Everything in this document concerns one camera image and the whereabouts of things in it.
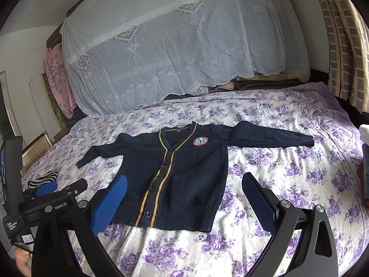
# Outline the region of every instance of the pink fabric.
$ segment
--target pink fabric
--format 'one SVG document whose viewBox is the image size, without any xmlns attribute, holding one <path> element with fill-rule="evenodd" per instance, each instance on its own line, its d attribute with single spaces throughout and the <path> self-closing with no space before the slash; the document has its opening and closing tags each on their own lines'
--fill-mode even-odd
<svg viewBox="0 0 369 277">
<path fill-rule="evenodd" d="M 61 43 L 49 49 L 44 62 L 51 92 L 65 117 L 70 119 L 74 113 L 73 109 L 77 107 L 77 103 L 71 92 L 71 86 L 64 68 Z"/>
</svg>

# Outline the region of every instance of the metal screw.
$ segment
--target metal screw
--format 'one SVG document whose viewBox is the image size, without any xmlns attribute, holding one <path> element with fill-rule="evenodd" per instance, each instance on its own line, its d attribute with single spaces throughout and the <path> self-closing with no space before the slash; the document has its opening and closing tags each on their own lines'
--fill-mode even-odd
<svg viewBox="0 0 369 277">
<path fill-rule="evenodd" d="M 51 212 L 52 211 L 52 206 L 48 205 L 45 207 L 45 212 Z"/>
<path fill-rule="evenodd" d="M 87 206 L 88 202 L 86 200 L 82 200 L 78 202 L 79 208 L 85 208 Z"/>
<path fill-rule="evenodd" d="M 290 201 L 287 201 L 287 200 L 282 200 L 280 202 L 280 204 L 284 207 L 284 208 L 289 208 L 291 206 L 291 203 Z"/>
<path fill-rule="evenodd" d="M 324 207 L 321 205 L 317 205 L 317 211 L 318 212 L 324 212 Z"/>
</svg>

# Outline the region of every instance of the black and white striped fabric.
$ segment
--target black and white striped fabric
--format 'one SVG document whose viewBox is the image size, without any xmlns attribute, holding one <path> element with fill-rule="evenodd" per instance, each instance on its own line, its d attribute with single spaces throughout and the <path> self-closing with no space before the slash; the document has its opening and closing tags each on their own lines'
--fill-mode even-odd
<svg viewBox="0 0 369 277">
<path fill-rule="evenodd" d="M 58 177 L 58 170 L 48 171 L 45 176 L 39 177 L 36 180 L 28 181 L 27 190 L 30 190 L 32 188 L 38 188 L 43 184 L 57 181 Z"/>
</svg>

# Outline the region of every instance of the purple floral bed sheet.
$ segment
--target purple floral bed sheet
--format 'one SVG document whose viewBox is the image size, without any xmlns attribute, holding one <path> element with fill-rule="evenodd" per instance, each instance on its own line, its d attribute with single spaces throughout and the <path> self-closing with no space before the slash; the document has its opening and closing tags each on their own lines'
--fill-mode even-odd
<svg viewBox="0 0 369 277">
<path fill-rule="evenodd" d="M 164 126 L 185 126 L 191 121 L 234 126 L 241 120 L 312 135 L 315 146 L 228 147 L 226 190 L 211 233 L 115 224 L 98 235 L 103 246 L 125 276 L 244 276 L 270 239 L 242 192 L 241 178 L 250 171 L 279 199 L 301 208 L 315 204 L 325 207 L 342 275 L 359 259 L 369 240 L 369 215 L 357 173 L 362 142 L 323 83 L 276 91 L 215 93 L 164 101 L 122 115 L 85 118 L 34 164 L 23 186 L 58 168 L 59 188 L 85 178 L 89 188 L 78 199 L 90 199 L 111 182 L 123 159 L 99 157 L 78 170 L 75 163 L 92 145 L 113 142 L 121 132 L 137 135 Z M 286 271 L 299 235 L 299 231 L 294 233 L 276 276 Z M 77 238 L 73 232 L 70 236 L 84 272 L 93 275 Z"/>
</svg>

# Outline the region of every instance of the ceiling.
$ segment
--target ceiling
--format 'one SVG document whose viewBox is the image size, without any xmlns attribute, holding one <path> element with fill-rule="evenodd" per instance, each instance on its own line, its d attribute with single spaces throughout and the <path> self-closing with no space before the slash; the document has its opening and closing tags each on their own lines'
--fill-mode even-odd
<svg viewBox="0 0 369 277">
<path fill-rule="evenodd" d="M 66 12 L 79 0 L 20 0 L 5 22 L 0 35 L 15 31 L 41 27 L 58 26 Z"/>
</svg>

